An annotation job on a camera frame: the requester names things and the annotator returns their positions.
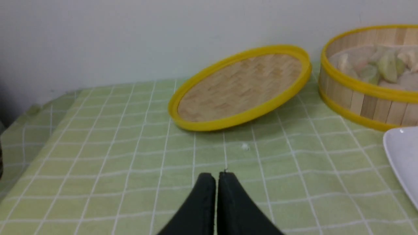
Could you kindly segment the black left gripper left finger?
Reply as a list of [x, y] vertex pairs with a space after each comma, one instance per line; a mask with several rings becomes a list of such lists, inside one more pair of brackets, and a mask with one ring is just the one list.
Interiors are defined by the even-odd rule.
[[200, 173], [190, 194], [158, 234], [213, 235], [216, 188], [210, 173]]

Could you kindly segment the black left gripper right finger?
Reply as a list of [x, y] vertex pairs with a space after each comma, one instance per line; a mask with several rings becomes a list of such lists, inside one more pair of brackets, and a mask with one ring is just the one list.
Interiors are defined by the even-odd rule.
[[218, 235], [283, 235], [250, 198], [236, 175], [220, 172], [217, 194]]

